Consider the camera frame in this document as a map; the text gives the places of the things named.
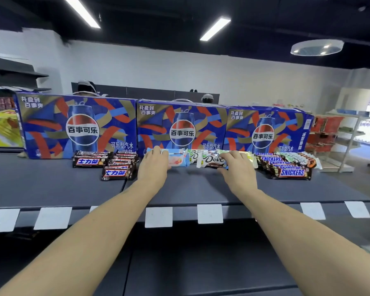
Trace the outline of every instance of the hand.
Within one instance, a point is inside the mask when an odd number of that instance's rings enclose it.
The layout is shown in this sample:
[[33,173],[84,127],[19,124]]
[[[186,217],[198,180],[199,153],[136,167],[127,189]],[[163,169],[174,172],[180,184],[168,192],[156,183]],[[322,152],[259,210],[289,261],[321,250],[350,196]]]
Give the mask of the hand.
[[143,158],[138,168],[138,181],[154,188],[156,193],[162,188],[167,178],[168,151],[160,154],[161,149],[155,146]]
[[225,182],[229,185],[230,191],[242,202],[250,193],[258,191],[255,169],[246,154],[238,151],[230,151],[220,155],[226,160],[229,170],[219,168]]

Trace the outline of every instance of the pepsi logo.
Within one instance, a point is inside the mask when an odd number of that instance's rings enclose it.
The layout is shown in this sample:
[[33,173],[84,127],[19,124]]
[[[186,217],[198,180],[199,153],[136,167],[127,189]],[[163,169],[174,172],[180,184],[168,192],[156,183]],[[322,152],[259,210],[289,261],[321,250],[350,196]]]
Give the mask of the pepsi logo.
[[170,139],[173,144],[187,146],[196,136],[196,127],[189,120],[179,119],[170,128]]
[[99,139],[100,128],[89,115],[74,114],[66,122],[66,133],[75,144],[88,146]]
[[259,125],[252,133],[252,144],[256,148],[266,148],[274,140],[274,128],[269,124]]

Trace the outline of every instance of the blue box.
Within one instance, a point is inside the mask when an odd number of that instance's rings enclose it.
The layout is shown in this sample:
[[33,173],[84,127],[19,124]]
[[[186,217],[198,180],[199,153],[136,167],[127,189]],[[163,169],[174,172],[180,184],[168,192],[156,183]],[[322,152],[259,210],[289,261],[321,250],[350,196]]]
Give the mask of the blue box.
[[147,148],[221,149],[228,108],[180,101],[137,103],[138,154]]
[[70,159],[76,150],[136,151],[136,100],[16,93],[30,159]]
[[299,109],[230,106],[223,149],[303,151],[314,116]]

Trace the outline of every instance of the left arm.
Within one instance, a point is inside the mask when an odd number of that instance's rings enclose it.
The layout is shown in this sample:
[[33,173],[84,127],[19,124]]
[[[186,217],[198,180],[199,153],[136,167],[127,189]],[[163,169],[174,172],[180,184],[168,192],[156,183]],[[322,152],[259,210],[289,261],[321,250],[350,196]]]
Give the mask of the left arm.
[[168,153],[157,147],[140,164],[138,180],[52,242],[0,289],[0,296],[92,295],[134,224],[167,177]]

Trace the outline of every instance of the ceiling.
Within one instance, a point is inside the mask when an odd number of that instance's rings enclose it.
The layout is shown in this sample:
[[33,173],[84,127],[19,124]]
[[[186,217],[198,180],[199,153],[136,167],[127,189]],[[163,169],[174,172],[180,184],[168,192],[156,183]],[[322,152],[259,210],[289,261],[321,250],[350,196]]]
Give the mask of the ceiling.
[[[101,29],[90,28],[64,0],[0,0],[0,6],[5,8],[3,13],[11,11],[22,17],[13,24],[51,28],[64,40],[370,68],[370,0],[82,1]],[[228,16],[232,22],[210,41],[199,41],[220,16]],[[293,44],[318,38],[340,38],[344,48],[328,56],[290,54]]]

